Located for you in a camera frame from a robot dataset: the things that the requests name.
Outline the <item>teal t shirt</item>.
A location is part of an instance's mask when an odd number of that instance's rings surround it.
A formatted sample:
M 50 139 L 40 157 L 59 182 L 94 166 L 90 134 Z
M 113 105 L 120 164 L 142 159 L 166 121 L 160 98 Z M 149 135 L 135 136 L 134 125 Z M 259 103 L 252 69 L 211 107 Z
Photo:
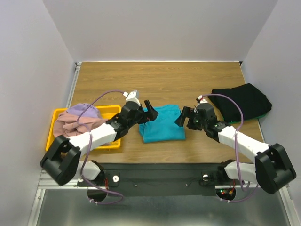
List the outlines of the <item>teal t shirt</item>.
M 175 124 L 181 110 L 178 105 L 169 104 L 154 108 L 156 120 L 139 125 L 139 132 L 145 144 L 163 141 L 186 140 L 184 127 Z

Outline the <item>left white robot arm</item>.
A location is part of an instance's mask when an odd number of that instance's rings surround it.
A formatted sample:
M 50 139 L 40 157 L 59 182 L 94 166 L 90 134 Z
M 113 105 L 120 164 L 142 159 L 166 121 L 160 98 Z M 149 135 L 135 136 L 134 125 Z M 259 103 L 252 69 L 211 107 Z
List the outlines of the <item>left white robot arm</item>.
M 58 136 L 42 158 L 40 166 L 60 186 L 79 177 L 98 186 L 104 182 L 103 169 L 94 161 L 81 161 L 82 156 L 104 144 L 114 142 L 125 136 L 136 124 L 154 121 L 158 112 L 149 100 L 145 100 L 147 111 L 134 101 L 127 101 L 121 111 L 111 119 L 90 132 L 74 137 Z

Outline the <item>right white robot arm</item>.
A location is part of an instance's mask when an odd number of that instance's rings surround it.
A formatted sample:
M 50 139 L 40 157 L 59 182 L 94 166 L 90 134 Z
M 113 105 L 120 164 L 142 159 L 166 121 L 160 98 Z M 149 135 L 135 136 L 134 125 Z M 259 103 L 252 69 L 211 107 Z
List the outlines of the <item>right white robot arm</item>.
M 216 172 L 220 183 L 242 179 L 274 194 L 296 178 L 296 171 L 282 145 L 269 145 L 237 131 L 228 123 L 218 120 L 209 103 L 198 104 L 195 108 L 185 106 L 175 123 L 183 127 L 185 120 L 188 120 L 189 129 L 203 130 L 209 138 L 234 148 L 251 160 L 251 163 L 237 160 L 223 162 L 222 168 Z

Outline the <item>folded black t shirt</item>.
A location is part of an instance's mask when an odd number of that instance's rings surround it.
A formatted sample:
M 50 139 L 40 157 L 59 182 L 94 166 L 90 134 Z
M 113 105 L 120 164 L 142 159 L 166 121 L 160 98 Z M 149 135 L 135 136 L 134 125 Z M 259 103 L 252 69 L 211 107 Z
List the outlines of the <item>folded black t shirt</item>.
M 220 110 L 223 120 L 238 123 L 265 116 L 272 103 L 265 94 L 250 83 L 226 89 L 213 89 L 210 101 Z

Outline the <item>lavender t shirt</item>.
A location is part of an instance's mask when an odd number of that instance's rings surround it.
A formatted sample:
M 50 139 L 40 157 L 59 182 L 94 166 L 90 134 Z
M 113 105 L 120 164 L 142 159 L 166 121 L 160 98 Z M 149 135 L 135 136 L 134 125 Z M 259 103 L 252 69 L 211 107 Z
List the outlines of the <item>lavender t shirt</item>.
M 66 110 L 67 113 L 82 117 L 101 118 L 100 111 L 93 105 L 89 107 L 88 103 L 79 103 Z

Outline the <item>pink t shirt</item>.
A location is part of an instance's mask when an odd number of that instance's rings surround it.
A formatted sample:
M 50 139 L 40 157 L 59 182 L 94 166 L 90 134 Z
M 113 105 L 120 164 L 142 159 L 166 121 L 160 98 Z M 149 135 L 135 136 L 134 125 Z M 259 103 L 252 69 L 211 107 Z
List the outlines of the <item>pink t shirt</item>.
M 78 136 L 89 132 L 104 124 L 107 119 L 82 116 L 77 123 L 78 116 L 67 113 L 59 114 L 53 125 L 54 137 L 63 135 L 64 137 Z

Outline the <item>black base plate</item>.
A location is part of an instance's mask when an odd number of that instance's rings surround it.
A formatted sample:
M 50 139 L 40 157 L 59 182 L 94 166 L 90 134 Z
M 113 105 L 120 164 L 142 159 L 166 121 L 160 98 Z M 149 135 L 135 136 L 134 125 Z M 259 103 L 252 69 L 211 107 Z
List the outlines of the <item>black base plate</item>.
M 240 164 L 237 172 L 232 160 L 217 163 L 164 163 L 164 164 L 104 164 L 89 161 L 59 163 L 46 161 L 41 167 L 60 186 L 78 179 L 78 187 L 88 188 L 88 197 L 96 201 L 105 195 L 115 196 L 177 196 L 218 194 L 224 198 L 229 192 L 218 192 L 216 186 L 244 181 L 258 184 L 264 191 L 274 194 L 278 187 L 273 185 L 273 175 L 262 174 L 257 181 L 255 165 Z

